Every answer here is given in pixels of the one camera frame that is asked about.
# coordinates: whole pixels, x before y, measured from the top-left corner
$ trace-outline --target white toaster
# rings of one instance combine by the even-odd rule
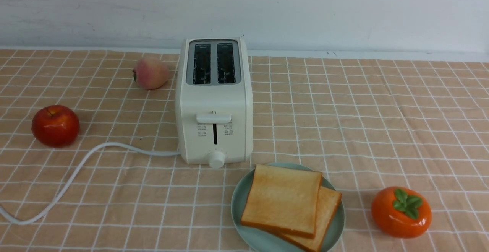
[[[253,93],[244,39],[187,39],[176,69],[175,116],[182,158],[212,168],[249,160]]]

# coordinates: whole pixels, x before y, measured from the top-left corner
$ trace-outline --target orange persimmon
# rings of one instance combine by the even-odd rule
[[[404,187],[388,187],[372,201],[372,217],[386,234],[396,238],[416,238],[431,225],[431,207],[417,192]]]

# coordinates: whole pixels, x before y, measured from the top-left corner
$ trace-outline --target white wall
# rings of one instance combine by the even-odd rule
[[[0,0],[0,44],[251,50],[489,51],[489,0]]]

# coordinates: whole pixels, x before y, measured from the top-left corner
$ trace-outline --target power cord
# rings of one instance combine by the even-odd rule
[[[177,151],[145,151],[145,150],[142,150],[140,148],[136,148],[134,146],[130,146],[130,145],[119,143],[119,142],[106,142],[106,143],[103,143],[103,144],[99,144],[99,145],[95,146],[93,149],[91,149],[84,156],[84,158],[82,159],[82,161],[80,162],[80,164],[76,167],[75,171],[71,175],[70,179],[68,179],[68,181],[66,182],[65,186],[63,187],[63,189],[61,189],[61,191],[56,195],[56,197],[54,198],[54,200],[44,210],[42,210],[42,212],[39,213],[37,216],[35,216],[35,217],[31,218],[31,219],[28,219],[26,221],[21,221],[19,219],[14,218],[13,216],[11,216],[1,206],[0,206],[0,214],[2,214],[2,216],[5,217],[5,219],[7,219],[9,222],[11,222],[13,224],[27,225],[27,224],[34,223],[35,221],[37,221],[38,219],[40,219],[44,215],[46,215],[47,212],[49,212],[51,210],[51,208],[54,207],[54,205],[56,205],[56,203],[58,203],[58,201],[65,194],[66,190],[68,190],[68,188],[70,187],[70,185],[73,182],[73,180],[75,179],[76,175],[78,175],[78,172],[80,172],[80,170],[83,167],[83,165],[85,164],[85,162],[87,162],[87,160],[89,159],[89,157],[94,152],[96,152],[98,149],[101,149],[103,147],[109,147],[109,146],[125,148],[125,149],[131,150],[131,151],[136,151],[138,153],[146,154],[148,156],[179,156],[180,155],[180,153],[177,152]]]

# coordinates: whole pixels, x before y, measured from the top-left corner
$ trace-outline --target toasted bread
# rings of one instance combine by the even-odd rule
[[[316,236],[313,239],[303,238],[286,234],[280,231],[267,231],[306,252],[319,252],[323,245],[324,237],[331,221],[338,210],[341,203],[341,193],[332,189],[321,187],[319,189],[319,197],[317,202],[317,218],[316,218]]]
[[[314,238],[323,174],[257,164],[241,224]]]

